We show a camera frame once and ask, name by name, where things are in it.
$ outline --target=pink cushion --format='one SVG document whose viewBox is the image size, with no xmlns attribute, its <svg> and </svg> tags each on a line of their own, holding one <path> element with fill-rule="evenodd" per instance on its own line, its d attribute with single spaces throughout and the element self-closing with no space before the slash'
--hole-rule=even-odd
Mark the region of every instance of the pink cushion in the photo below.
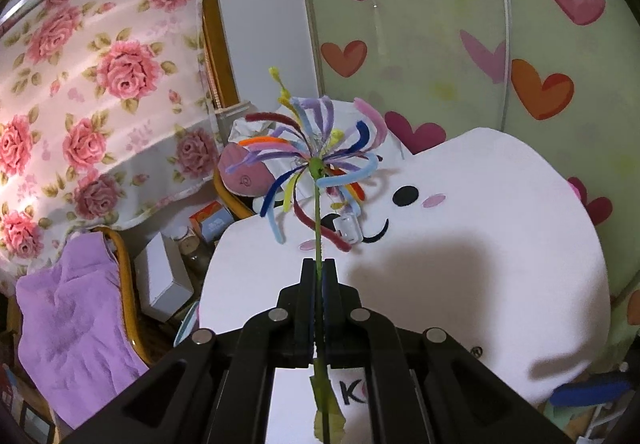
<svg viewBox="0 0 640 444">
<path fill-rule="evenodd" d="M 218 161 L 220 177 L 231 193 L 243 197 L 261 197 L 266 195 L 275 181 L 264 163 L 245 164 L 233 173 L 226 171 L 232 164 L 240 163 L 248 153 L 248 150 L 236 143 L 226 145 Z"/>
</svg>

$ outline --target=floral curtain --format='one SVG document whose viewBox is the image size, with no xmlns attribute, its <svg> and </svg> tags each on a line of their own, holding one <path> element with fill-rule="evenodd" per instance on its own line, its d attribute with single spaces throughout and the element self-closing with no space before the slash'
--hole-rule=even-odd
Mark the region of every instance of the floral curtain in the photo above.
<svg viewBox="0 0 640 444">
<path fill-rule="evenodd" d="M 73 231 L 127 229 L 210 179 L 199 2 L 36 0 L 2 25 L 0 291 Z"/>
</svg>

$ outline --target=purple towel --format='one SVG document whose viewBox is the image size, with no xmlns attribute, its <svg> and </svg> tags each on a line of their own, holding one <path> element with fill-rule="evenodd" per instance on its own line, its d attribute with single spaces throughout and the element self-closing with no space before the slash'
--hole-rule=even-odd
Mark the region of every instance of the purple towel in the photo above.
<svg viewBox="0 0 640 444">
<path fill-rule="evenodd" d="M 118 264 L 102 233 L 69 241 L 57 264 L 18 280 L 16 295 L 20 362 L 72 428 L 146 372 L 127 342 Z"/>
</svg>

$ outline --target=green stem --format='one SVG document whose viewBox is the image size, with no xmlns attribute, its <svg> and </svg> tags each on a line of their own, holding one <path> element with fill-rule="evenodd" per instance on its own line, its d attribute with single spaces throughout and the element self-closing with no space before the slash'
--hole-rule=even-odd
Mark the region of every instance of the green stem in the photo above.
<svg viewBox="0 0 640 444">
<path fill-rule="evenodd" d="M 329 384 L 329 373 L 326 366 L 326 358 L 324 353 L 324 312 L 322 308 L 322 234 L 320 231 L 320 189 L 314 186 L 314 198 L 316 200 L 316 315 L 315 323 L 315 340 L 318 357 L 314 362 L 314 375 L 318 378 L 320 388 L 320 413 L 322 415 L 322 442 L 329 442 L 329 395 L 326 386 Z"/>
</svg>

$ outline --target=white box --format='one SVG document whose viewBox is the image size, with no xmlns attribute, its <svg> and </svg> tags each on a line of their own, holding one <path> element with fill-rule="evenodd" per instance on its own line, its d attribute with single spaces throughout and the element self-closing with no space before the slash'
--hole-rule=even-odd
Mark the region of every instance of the white box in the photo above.
<svg viewBox="0 0 640 444">
<path fill-rule="evenodd" d="M 167 321 L 193 296 L 178 244 L 158 233 L 135 258 L 136 286 L 142 312 Z"/>
</svg>

